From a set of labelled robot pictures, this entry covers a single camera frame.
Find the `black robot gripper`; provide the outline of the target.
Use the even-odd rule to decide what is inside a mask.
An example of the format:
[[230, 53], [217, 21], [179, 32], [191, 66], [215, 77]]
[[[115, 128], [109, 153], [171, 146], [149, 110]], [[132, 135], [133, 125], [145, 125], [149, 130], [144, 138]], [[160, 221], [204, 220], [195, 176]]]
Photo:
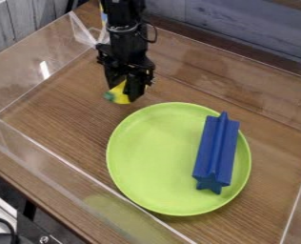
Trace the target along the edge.
[[109, 32], [109, 43], [96, 44], [96, 61], [103, 66], [108, 89], [115, 88], [125, 77], [123, 93], [133, 102], [152, 80], [155, 65], [147, 58], [148, 27], [139, 25], [133, 30]]

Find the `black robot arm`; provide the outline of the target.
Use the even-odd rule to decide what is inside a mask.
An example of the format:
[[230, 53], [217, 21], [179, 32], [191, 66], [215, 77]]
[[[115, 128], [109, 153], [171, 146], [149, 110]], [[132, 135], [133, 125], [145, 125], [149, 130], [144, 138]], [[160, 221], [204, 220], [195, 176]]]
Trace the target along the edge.
[[147, 57], [148, 25], [143, 19], [145, 0], [99, 0], [105, 16], [97, 41], [96, 61], [103, 66], [108, 91], [104, 98], [116, 104], [129, 104], [143, 96], [152, 83], [155, 65]]

